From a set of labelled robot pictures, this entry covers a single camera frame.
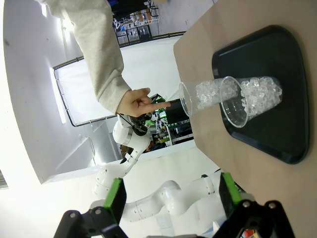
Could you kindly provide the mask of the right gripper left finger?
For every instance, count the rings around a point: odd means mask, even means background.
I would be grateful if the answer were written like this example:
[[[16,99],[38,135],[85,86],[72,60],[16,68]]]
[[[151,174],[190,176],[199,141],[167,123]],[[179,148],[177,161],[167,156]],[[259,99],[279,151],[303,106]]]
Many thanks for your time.
[[[66,211],[57,227],[55,238],[126,238],[119,226],[126,204],[126,190],[122,178],[115,178],[101,206],[81,214]]]

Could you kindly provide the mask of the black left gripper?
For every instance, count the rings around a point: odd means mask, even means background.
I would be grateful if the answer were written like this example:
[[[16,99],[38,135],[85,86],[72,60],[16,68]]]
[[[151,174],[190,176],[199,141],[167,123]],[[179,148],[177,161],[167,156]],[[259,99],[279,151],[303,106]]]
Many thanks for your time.
[[[151,96],[152,102],[165,102],[165,99],[160,94]],[[144,136],[148,132],[148,128],[155,126],[156,123],[150,120],[150,116],[129,117],[132,122],[132,128],[138,136]]]

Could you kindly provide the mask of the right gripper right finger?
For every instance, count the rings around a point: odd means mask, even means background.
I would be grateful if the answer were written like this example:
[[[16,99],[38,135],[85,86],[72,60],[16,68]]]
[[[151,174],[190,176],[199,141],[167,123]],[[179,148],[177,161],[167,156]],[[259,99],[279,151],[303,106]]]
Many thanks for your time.
[[[279,201],[258,204],[238,190],[230,173],[220,174],[219,195],[226,221],[215,233],[216,238],[240,238],[245,231],[254,231],[260,238],[295,236]]]

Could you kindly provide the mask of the person's right hand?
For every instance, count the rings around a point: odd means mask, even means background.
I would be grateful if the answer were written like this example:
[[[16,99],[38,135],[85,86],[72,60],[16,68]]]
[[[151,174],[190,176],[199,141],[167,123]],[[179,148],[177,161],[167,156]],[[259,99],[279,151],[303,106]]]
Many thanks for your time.
[[[152,100],[148,96],[150,92],[150,88],[127,91],[121,99],[116,113],[137,118],[143,114],[171,106],[170,102],[152,104]]]

